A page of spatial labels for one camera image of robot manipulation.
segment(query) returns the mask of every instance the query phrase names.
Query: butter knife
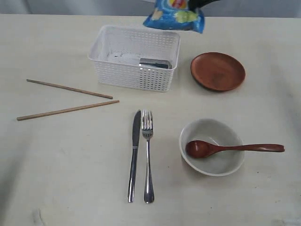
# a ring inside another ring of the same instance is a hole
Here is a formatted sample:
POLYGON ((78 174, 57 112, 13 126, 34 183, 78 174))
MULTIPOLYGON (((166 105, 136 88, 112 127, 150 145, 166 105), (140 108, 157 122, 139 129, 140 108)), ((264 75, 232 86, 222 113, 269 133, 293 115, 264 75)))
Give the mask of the butter knife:
POLYGON ((138 110, 134 117, 133 132, 132 132, 132 134, 133 134, 133 155, 132 155, 131 170, 130 170, 130 180, 128 182, 128 192, 127 192, 128 202, 134 201, 140 126, 141 126, 141 111, 138 110))

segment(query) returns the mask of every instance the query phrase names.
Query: basket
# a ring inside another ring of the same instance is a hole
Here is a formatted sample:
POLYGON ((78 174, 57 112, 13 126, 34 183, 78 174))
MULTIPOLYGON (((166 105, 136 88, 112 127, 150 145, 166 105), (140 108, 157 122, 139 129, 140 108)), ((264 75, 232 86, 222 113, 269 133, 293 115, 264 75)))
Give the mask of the basket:
POLYGON ((106 25, 100 29, 88 58, 100 83, 166 92, 178 64, 180 36, 149 28, 106 25), (140 58, 168 60, 172 68, 139 66, 140 58))

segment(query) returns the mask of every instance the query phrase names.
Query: fork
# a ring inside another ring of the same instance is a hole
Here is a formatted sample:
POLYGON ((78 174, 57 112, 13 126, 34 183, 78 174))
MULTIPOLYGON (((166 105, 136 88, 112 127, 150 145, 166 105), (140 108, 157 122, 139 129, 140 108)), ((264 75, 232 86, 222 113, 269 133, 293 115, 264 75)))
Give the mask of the fork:
POLYGON ((143 110, 142 112, 142 135, 146 139, 146 177, 144 189, 144 201, 152 203, 155 199, 154 189, 151 180, 151 157, 150 157, 150 140, 153 135, 152 112, 143 110))

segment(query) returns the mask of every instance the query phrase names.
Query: chip bag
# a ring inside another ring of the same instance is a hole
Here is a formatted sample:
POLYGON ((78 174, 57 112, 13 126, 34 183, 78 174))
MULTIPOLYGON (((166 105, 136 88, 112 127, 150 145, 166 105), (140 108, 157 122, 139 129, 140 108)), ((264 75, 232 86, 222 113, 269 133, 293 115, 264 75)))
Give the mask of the chip bag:
POLYGON ((156 0, 154 12, 143 25, 161 30, 193 30, 202 33, 205 18, 200 9, 190 11, 187 0, 156 0))

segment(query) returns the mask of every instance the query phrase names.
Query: wooden plate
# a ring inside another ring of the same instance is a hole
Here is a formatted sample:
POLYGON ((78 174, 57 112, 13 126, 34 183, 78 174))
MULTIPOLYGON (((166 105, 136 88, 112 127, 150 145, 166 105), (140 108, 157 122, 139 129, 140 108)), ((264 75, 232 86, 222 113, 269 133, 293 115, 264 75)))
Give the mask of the wooden plate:
POLYGON ((237 88, 245 79, 242 64, 223 53, 204 53, 191 62, 191 74, 204 87, 215 91, 237 88))

